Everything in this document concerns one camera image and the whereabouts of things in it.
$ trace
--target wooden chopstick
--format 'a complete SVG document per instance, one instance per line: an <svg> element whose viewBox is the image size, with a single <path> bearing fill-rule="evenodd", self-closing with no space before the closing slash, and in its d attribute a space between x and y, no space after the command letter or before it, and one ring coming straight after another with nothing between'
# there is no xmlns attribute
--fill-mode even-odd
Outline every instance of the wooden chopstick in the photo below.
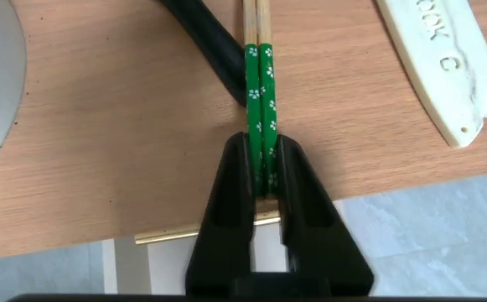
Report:
<svg viewBox="0 0 487 302"><path fill-rule="evenodd" d="M277 194L277 99L273 69L273 47L269 0L256 0L258 15L258 49L260 59L260 92L262 93L263 161L266 198Z"/></svg>
<svg viewBox="0 0 487 302"><path fill-rule="evenodd" d="M245 20L246 109L249 126L249 149L256 196L263 196L263 147L262 105L260 98L260 74L256 0L243 0Z"/></svg>

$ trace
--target light wood tabletop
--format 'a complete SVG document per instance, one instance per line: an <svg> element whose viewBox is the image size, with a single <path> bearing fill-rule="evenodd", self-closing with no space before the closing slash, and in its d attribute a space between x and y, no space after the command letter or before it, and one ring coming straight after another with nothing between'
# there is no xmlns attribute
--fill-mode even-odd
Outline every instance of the light wood tabletop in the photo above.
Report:
<svg viewBox="0 0 487 302"><path fill-rule="evenodd" d="M205 1L242 40L241 2ZM0 257L199 223L238 107L153 0L13 0L28 48L0 150ZM487 0L471 1L487 40ZM487 174L451 149L370 0L273 0L280 131L333 199Z"/></svg>

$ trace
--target gray floor tile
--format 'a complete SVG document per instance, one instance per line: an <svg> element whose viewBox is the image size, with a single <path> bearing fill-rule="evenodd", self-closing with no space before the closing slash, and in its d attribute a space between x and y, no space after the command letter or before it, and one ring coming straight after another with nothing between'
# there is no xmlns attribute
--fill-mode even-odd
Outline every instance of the gray floor tile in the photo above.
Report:
<svg viewBox="0 0 487 302"><path fill-rule="evenodd" d="M487 241L371 260L373 295L487 297Z"/></svg>
<svg viewBox="0 0 487 302"><path fill-rule="evenodd" d="M92 283L88 244L54 251L0 259L0 302L26 293L91 293L100 292Z"/></svg>
<svg viewBox="0 0 487 302"><path fill-rule="evenodd" d="M487 239L487 176L335 205L371 258Z"/></svg>

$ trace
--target white flower pattern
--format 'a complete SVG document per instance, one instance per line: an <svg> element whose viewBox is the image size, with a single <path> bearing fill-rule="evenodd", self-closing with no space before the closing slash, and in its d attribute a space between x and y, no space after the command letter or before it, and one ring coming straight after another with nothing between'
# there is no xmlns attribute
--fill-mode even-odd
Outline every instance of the white flower pattern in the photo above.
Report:
<svg viewBox="0 0 487 302"><path fill-rule="evenodd" d="M271 66L267 67L267 75L270 76L272 79L274 78L273 68Z"/></svg>
<svg viewBox="0 0 487 302"><path fill-rule="evenodd" d="M258 56L258 50L254 47L251 47L249 49L249 55L252 55L252 56Z"/></svg>
<svg viewBox="0 0 487 302"><path fill-rule="evenodd" d="M258 97L260 97L260 92L257 89L250 89L249 97L252 97L253 100L256 100Z"/></svg>
<svg viewBox="0 0 487 302"><path fill-rule="evenodd" d="M269 185L278 185L277 173L269 174Z"/></svg>

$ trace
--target floor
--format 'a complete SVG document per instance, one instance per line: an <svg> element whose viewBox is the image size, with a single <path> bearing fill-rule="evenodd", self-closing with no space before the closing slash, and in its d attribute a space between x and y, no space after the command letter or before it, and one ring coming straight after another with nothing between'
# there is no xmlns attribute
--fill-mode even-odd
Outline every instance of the floor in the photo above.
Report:
<svg viewBox="0 0 487 302"><path fill-rule="evenodd" d="M335 205L377 276L373 295L487 296L487 176ZM268 226L260 236L276 233ZM191 246L188 239L151 249L166 266L163 257L185 259ZM262 249L258 263L264 254L282 259L278 250ZM182 263L170 263L176 272L160 274L153 288L170 292L169 278L181 277ZM101 244L0 259L0 301L28 292L103 292Z"/></svg>

